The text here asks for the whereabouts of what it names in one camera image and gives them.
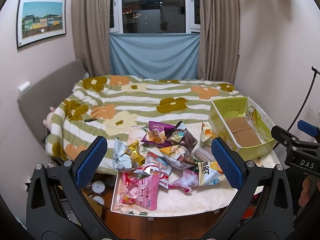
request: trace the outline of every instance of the curtain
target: curtain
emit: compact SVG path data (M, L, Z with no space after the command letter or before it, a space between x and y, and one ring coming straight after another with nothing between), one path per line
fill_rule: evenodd
M196 79L199 34L110 34L111 72L152 79Z
M198 78L233 83L238 64L239 0L200 0Z
M110 74L110 0L72 0L71 14L76 58L91 77Z

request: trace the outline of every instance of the green box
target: green box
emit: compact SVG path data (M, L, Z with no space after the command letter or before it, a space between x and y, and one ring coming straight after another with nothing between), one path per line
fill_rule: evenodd
M261 145L241 147L233 137L224 119L245 117ZM209 123L212 130L221 137L228 146L239 153L245 160L261 157L274 147L276 141L271 136L271 129L275 126L270 117L249 97L234 97L212 100L209 113Z

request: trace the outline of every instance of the blue sky in picture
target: blue sky in picture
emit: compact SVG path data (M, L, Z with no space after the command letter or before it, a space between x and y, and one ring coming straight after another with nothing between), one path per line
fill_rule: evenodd
M43 17L47 14L62 15L61 2L25 2L22 8L22 17L26 15Z

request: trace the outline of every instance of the headboard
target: headboard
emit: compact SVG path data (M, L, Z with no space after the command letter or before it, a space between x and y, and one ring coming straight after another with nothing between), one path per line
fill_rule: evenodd
M57 107L69 97L84 74L83 63L78 59L46 76L18 97L20 112L43 147L46 135L42 121L47 118L49 108Z

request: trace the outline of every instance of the stuffed animal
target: stuffed animal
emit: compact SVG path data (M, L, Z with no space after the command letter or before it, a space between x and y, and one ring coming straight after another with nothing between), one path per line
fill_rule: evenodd
M50 107L50 111L51 113L48 114L47 119L43 120L42 123L43 125L49 130L51 131L51 118L53 116L53 113L56 109L54 107Z

